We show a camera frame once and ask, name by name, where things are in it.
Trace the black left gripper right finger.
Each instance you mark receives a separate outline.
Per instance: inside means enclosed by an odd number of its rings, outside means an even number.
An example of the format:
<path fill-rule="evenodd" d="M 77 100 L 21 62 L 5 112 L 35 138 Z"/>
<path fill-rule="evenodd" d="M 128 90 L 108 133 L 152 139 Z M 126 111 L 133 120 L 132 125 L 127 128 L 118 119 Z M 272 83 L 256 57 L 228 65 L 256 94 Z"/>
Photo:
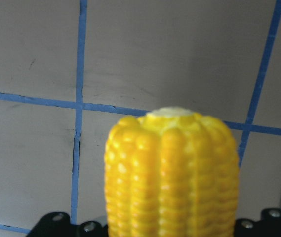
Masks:
<path fill-rule="evenodd" d="M 281 209 L 266 208 L 258 221 L 247 218 L 236 220 L 235 237 L 281 237 Z"/>

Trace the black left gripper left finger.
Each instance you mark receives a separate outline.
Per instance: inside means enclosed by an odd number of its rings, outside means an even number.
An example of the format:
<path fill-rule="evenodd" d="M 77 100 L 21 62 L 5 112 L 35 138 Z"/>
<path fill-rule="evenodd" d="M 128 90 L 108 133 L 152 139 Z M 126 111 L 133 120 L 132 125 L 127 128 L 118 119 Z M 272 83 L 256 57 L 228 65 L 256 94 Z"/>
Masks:
<path fill-rule="evenodd" d="M 92 220 L 80 225 L 71 223 L 66 212 L 50 212 L 42 216 L 27 237 L 108 237 L 108 226 Z"/>

